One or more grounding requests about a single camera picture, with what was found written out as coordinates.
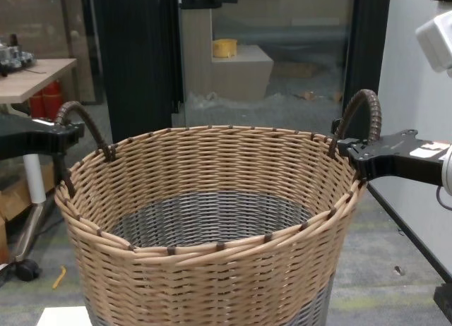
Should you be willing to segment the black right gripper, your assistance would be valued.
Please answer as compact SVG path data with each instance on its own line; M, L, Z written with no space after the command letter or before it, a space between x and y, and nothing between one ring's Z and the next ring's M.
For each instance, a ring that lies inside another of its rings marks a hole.
M335 133L342 119L334 119ZM442 165L451 144L417 138L416 130L385 135L367 144L368 140L346 138L337 142L341 157L354 160L354 168L365 181L396 176L419 182L441 182Z

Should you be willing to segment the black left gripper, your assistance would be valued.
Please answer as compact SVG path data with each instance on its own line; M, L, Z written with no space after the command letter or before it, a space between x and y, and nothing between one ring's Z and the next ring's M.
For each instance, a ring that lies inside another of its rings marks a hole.
M1 160L29 154L63 154L84 136L81 122L53 128L36 122L1 123Z

